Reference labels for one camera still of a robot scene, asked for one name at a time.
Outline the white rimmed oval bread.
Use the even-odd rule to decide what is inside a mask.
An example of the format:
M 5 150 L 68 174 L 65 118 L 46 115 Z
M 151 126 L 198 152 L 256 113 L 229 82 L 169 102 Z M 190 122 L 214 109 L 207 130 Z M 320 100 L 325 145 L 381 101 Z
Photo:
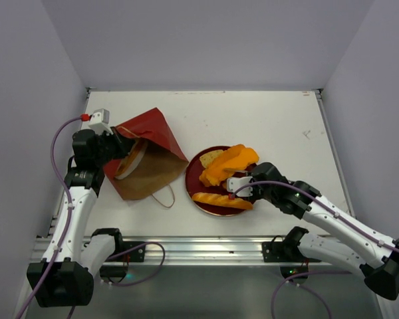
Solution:
M 128 177 L 139 166 L 146 153 L 147 148 L 147 140 L 142 138 L 137 139 L 132 149 L 130 150 L 130 153 L 121 160 L 114 175 L 114 178 L 121 180 Z

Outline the wavy orange bread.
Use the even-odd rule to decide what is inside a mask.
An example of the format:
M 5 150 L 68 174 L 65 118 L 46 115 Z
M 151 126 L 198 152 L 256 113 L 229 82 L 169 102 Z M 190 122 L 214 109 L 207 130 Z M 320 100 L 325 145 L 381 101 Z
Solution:
M 204 168 L 199 176 L 199 180 L 206 187 L 219 186 L 222 181 L 225 181 L 234 174 L 227 173 L 223 171 L 223 169 L 232 168 L 244 170 L 249 165 L 257 163 L 258 161 L 259 156 L 257 152 L 253 148 L 245 147 L 245 149 L 242 150 L 241 153 L 235 158 L 232 158 L 221 165 L 211 165 L 208 168 Z

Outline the long twisted bread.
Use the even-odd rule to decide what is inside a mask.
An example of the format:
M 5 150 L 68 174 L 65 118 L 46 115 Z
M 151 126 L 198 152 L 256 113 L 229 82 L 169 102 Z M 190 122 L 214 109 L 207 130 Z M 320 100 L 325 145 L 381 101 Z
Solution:
M 218 207 L 228 207 L 242 210 L 253 209 L 253 204 L 249 201 L 238 197 L 231 197 L 229 195 L 220 195 L 216 193 L 195 193 L 192 195 L 192 200 L 198 203 L 204 203 Z

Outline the red paper bag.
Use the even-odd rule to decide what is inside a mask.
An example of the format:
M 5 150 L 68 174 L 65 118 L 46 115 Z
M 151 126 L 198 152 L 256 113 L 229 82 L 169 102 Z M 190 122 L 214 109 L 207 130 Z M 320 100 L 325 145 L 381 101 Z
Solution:
M 124 201 L 135 201 L 153 196 L 184 172 L 188 159 L 180 148 L 164 115 L 153 108 L 115 126 L 116 131 L 135 141 L 148 141 L 148 148 L 139 166 L 126 178 L 114 178 L 122 159 L 115 159 L 104 167 L 104 172 Z

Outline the sliced bread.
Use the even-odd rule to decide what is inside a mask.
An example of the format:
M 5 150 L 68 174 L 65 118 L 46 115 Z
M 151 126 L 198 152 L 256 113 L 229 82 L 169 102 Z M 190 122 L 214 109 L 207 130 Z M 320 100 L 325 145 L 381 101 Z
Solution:
M 226 150 L 217 149 L 204 153 L 199 157 L 199 160 L 204 168 L 208 168 L 211 165 L 221 165 L 228 160 L 238 156 L 242 150 L 245 149 L 243 144 L 237 144 L 231 146 Z

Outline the metal tongs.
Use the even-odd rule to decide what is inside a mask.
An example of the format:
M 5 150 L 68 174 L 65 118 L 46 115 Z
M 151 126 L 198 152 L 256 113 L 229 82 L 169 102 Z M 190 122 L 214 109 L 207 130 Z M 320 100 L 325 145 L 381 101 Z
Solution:
M 227 173 L 242 173 L 244 175 L 249 175 L 250 174 L 250 171 L 242 170 L 242 169 L 225 168 L 225 169 L 223 169 L 223 171 L 225 171 Z

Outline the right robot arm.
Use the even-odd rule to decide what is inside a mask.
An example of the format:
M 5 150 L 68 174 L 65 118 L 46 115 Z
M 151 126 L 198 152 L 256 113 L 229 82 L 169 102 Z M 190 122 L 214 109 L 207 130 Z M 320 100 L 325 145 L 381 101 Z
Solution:
M 399 295 L 399 237 L 379 233 L 331 203 L 308 183 L 290 181 L 269 162 L 248 172 L 254 199 L 264 199 L 282 213 L 313 224 L 337 239 L 325 243 L 305 231 L 283 244 L 291 261 L 301 257 L 330 263 L 358 275 L 375 294 L 396 300 Z

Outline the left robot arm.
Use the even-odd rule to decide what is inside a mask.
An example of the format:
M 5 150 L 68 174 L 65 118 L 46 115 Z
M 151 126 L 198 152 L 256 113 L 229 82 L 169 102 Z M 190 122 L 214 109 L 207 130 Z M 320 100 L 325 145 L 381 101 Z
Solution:
M 63 179 L 65 196 L 55 233 L 41 261 L 27 269 L 40 307 L 86 306 L 104 261 L 123 257 L 125 245 L 118 229 L 96 230 L 87 247 L 83 238 L 104 181 L 104 166 L 124 159 L 134 144 L 134 139 L 124 137 L 116 128 L 101 134 L 91 129 L 73 134 L 74 166 Z

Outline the red round plate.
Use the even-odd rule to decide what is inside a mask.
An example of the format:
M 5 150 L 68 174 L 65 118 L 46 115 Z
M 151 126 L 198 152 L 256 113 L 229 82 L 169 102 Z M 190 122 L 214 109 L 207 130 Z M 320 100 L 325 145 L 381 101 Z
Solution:
M 229 192 L 226 190 L 226 181 L 222 181 L 219 186 L 211 186 L 211 187 L 206 187 L 200 180 L 199 176 L 201 175 L 202 171 L 204 170 L 201 162 L 200 162 L 200 156 L 203 155 L 204 153 L 212 150 L 217 150 L 217 149 L 223 149 L 226 150 L 227 148 L 230 148 L 229 146 L 214 146 L 212 148 L 208 148 L 202 152 L 200 152 L 198 155 L 196 155 L 193 160 L 189 163 L 187 169 L 186 169 L 186 176 L 185 176 L 185 186 L 186 186 L 186 191 L 189 195 L 189 197 L 192 199 L 192 195 L 195 193 L 216 193 L 220 195 L 230 195 Z M 249 165 L 245 170 L 249 170 L 254 168 L 257 165 L 257 163 L 254 163 L 252 165 Z M 231 177 L 243 177 L 244 174 L 242 173 L 234 173 Z M 234 208 L 228 208 L 228 207 L 218 207 L 218 206 L 213 206 L 213 205 L 208 205 L 204 203 L 198 203 L 196 201 L 193 201 L 195 205 L 197 205 L 200 209 L 203 211 L 210 213 L 212 215 L 218 215 L 218 216 L 232 216 L 232 215 L 238 215 L 244 211 L 248 210 L 242 210 L 242 209 L 234 209 Z

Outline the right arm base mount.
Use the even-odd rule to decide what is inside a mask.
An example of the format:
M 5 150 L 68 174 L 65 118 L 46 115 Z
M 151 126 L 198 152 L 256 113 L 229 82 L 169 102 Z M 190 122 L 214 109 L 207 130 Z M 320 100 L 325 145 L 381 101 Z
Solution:
M 265 263 L 279 265 L 283 278 L 309 271 L 309 263 L 320 263 L 319 259 L 303 256 L 298 248 L 301 235 L 304 232 L 290 232 L 286 236 L 277 235 L 270 241 L 261 244 L 261 252 Z

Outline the aluminium rail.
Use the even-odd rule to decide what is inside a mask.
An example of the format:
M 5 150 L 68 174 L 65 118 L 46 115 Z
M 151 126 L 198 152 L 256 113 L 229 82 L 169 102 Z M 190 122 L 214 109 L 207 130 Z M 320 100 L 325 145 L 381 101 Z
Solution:
M 130 266 L 153 266 L 162 260 L 160 243 L 166 251 L 165 266 L 297 266 L 302 261 L 271 257 L 267 262 L 264 242 L 271 237 L 124 237 L 128 242 L 148 242 L 141 262 L 129 261 Z

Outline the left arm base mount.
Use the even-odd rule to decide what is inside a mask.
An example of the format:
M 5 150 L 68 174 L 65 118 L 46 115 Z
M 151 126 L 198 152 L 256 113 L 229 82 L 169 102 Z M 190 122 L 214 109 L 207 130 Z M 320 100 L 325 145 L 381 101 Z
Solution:
M 144 262 L 144 255 L 144 247 L 140 247 L 119 257 L 108 257 L 99 270 L 100 278 L 112 284 L 121 283 L 129 278 L 129 264 Z

